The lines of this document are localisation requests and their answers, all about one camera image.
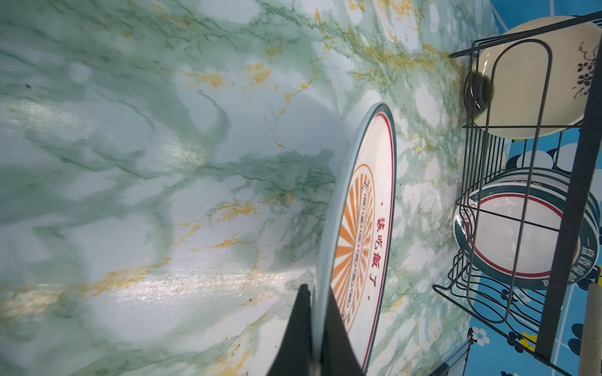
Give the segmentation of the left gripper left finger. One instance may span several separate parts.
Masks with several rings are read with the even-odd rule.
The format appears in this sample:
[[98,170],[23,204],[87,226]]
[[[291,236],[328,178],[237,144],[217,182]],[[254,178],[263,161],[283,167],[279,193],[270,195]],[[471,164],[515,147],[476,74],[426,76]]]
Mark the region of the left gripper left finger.
[[307,284],[299,287],[277,356],[268,376],[310,374],[311,317],[310,291]]

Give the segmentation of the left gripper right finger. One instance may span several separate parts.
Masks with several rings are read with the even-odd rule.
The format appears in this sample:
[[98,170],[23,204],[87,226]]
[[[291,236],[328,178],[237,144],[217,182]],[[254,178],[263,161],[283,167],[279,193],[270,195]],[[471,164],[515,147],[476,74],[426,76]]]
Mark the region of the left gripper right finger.
[[361,376],[363,374],[351,347],[335,296],[330,290],[321,350],[321,375]]

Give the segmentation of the orange sunburst plate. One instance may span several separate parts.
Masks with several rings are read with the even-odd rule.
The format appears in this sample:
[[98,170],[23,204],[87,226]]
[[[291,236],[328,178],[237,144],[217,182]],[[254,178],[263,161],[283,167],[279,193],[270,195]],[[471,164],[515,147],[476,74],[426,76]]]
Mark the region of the orange sunburst plate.
[[392,241],[397,145],[391,109],[373,105],[362,119],[329,205],[319,247],[311,340],[315,357],[336,313],[344,341],[366,374],[376,339]]

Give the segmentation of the green red rim plate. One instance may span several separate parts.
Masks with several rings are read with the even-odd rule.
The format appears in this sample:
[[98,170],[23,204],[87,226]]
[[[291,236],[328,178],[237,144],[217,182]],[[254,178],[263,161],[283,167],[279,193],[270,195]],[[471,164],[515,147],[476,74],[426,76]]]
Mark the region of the green red rim plate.
[[456,207],[456,243],[474,267],[494,280],[545,291],[567,196],[555,187],[489,183]]
[[[491,183],[522,182],[527,183],[529,168],[520,168],[510,172],[503,172],[491,180]],[[532,186],[543,186],[547,189],[558,188],[561,193],[567,195],[571,177],[562,172],[550,169],[534,168],[531,174]],[[589,209],[597,225],[600,225],[601,210],[598,200],[589,192],[586,208]]]

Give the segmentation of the black wire dish rack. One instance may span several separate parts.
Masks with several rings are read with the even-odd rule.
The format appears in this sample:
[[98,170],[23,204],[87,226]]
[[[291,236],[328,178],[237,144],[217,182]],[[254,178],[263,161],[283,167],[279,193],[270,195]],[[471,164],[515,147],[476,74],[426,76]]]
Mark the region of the black wire dish rack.
[[508,349],[482,364],[601,373],[601,14],[552,16],[478,39],[469,67],[453,264],[434,291]]

